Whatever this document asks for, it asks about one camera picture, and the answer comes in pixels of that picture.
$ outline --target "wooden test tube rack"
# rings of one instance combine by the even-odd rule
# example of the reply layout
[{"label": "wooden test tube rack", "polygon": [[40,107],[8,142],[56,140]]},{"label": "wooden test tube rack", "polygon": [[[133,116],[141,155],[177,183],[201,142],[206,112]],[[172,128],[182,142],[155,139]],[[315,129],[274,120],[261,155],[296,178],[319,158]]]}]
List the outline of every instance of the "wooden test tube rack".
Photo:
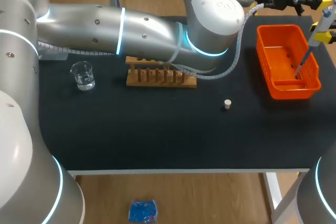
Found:
[{"label": "wooden test tube rack", "polygon": [[[155,60],[138,59],[126,56],[130,65],[127,75],[127,86],[196,88],[197,79],[179,70],[170,70],[169,63],[160,64]],[[155,69],[141,68],[142,65],[154,66]]]}]

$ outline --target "cable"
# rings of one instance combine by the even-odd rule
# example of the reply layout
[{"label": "cable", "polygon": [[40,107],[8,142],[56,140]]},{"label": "cable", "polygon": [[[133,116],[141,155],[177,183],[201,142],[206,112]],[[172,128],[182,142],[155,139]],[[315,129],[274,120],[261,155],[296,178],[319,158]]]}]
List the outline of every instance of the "cable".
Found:
[{"label": "cable", "polygon": [[186,69],[183,65],[179,65],[179,64],[172,64],[172,65],[174,67],[176,67],[178,70],[186,73],[187,75],[194,76],[194,77],[197,77],[197,78],[202,79],[202,80],[215,80],[215,79],[219,79],[219,78],[222,78],[224,76],[227,76],[229,73],[232,72],[232,70],[234,70],[234,68],[236,67],[236,65],[238,63],[239,55],[240,55],[240,46],[241,46],[241,43],[242,43],[243,29],[244,29],[244,26],[246,24],[246,21],[248,20],[248,18],[250,16],[253,15],[254,12],[256,12],[257,10],[262,9],[262,8],[264,8],[264,4],[256,5],[251,10],[249,10],[248,13],[246,14],[246,16],[244,18],[244,21],[243,21],[243,25],[238,32],[235,58],[234,58],[234,60],[231,64],[231,66],[225,72],[217,74],[215,76],[203,76],[201,74],[197,74],[195,72],[192,72],[192,71]]},{"label": "cable", "polygon": [[75,50],[75,49],[70,49],[66,47],[57,47],[53,46],[47,43],[39,42],[38,45],[40,47],[46,48],[46,49],[51,49],[55,51],[60,51],[60,52],[68,52],[70,54],[75,54],[75,55],[112,55],[109,52],[98,52],[98,51],[83,51],[83,50]]}]

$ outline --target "water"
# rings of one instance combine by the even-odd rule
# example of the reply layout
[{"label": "water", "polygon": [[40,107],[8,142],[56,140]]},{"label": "water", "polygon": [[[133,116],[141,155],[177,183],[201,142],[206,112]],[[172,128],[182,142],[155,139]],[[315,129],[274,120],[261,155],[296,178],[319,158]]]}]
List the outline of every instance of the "water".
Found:
[{"label": "water", "polygon": [[76,75],[77,86],[80,90],[87,91],[93,89],[96,82],[94,81],[94,77],[92,73],[85,72]]}]

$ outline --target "glass beaker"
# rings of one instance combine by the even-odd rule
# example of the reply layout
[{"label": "glass beaker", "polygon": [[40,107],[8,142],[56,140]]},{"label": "glass beaker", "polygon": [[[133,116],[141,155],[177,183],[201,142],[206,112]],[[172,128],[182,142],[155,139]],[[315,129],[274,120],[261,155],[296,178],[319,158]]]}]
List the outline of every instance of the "glass beaker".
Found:
[{"label": "glass beaker", "polygon": [[96,84],[92,73],[92,65],[87,61],[73,64],[70,73],[75,76],[77,86],[82,91],[93,89]]}]

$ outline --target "small white cap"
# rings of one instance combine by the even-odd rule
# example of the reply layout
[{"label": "small white cap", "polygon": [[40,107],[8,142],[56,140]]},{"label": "small white cap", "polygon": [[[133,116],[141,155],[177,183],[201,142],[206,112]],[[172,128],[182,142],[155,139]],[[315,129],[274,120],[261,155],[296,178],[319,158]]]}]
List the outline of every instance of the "small white cap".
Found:
[{"label": "small white cap", "polygon": [[226,108],[227,110],[230,108],[231,106],[231,100],[227,99],[224,101],[224,108]]}]

